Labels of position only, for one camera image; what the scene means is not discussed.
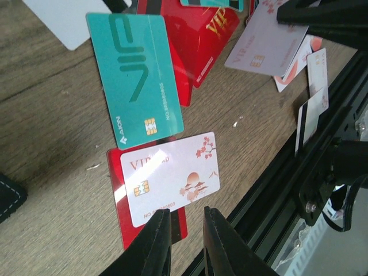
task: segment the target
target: black cable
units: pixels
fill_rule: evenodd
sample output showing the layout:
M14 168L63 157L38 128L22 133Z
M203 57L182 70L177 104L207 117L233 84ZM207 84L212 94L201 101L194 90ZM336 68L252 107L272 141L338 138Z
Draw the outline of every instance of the black cable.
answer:
M358 191L361 186L366 185L368 181L368 174L361 175L358 177L354 183L351 185L349 192L347 193L344 210L344 217L343 217L343 226L340 227L335 224L324 212L322 212L323 217L326 223L334 230L338 232L346 232L351 229L351 222L352 222L352 207L354 206L355 199L357 197Z

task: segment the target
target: cherry blossom design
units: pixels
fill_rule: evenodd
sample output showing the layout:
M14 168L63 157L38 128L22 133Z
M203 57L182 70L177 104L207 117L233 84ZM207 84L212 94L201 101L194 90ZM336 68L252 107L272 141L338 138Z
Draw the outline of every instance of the cherry blossom design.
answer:
M198 194L199 194L198 190L190 191L186 196L186 199L189 200L190 202L193 202L195 198L198 196Z
M285 0L277 0L276 2L274 2L272 0L264 0L262 2L263 5L269 7L269 9L267 11L269 14L274 13L277 10L277 9L274 9L274 4L276 4L277 7L279 7L284 3L285 3Z
M204 137L203 146L201 149L198 149L195 153L197 158L200 158L201 156L204 156L205 159L212 157L212 151L214 151L216 147L214 147L214 144L210 142L210 139L208 137Z

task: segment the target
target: large vip logo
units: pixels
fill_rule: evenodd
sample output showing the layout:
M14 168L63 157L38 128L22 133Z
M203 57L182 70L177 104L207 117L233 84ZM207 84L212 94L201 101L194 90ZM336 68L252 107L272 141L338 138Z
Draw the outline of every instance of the large vip logo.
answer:
M133 43L133 33L131 28L131 23L129 22L129 18L124 14L110 14L109 15L109 24L111 29L112 38L114 41L115 50L122 54L118 57L117 61L121 64L120 71L121 72L131 72L131 71L141 71L142 76L138 81L138 84L131 96L129 102L135 102L138 99L139 94L142 91L145 81L148 77L148 68L144 64L146 58L143 54L143 47L125 47L120 43L119 33L117 30L117 24L121 21L124 30L125 30L125 38L129 44Z
M206 26L206 29L214 32L218 38L221 38L221 32L219 32L219 30L224 31L226 24L228 23L225 13L226 9L224 7L220 7L211 19L210 23Z

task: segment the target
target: teal card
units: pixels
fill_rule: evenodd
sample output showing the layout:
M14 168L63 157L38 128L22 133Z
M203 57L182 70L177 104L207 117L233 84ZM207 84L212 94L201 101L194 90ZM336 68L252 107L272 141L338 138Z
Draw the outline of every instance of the teal card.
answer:
M89 13L87 22L118 148L182 132L163 17Z
M229 7L238 12L244 10L244 0L180 0L183 6Z

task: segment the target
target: white card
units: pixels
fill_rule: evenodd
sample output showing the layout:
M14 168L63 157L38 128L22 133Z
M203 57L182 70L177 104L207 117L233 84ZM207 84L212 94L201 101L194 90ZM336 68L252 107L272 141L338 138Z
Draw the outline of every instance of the white card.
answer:
M328 77L326 49L314 52L306 58L308 66L309 94L313 97L318 91L323 90L320 102L319 114L328 109Z
M102 0L23 1L69 50L77 49L90 38L87 13L111 13Z
M271 76L285 75L308 29L277 23L277 9L285 2L259 3L225 66Z
M213 132L127 152L120 157L134 227L220 188Z
M280 76L274 76L277 90L279 92L282 92L306 66L306 57L312 53L311 39L312 36L305 36L291 65L287 69L285 76L283 76L283 78L281 78Z
M321 89L299 108L295 155L317 130L323 95L324 91Z

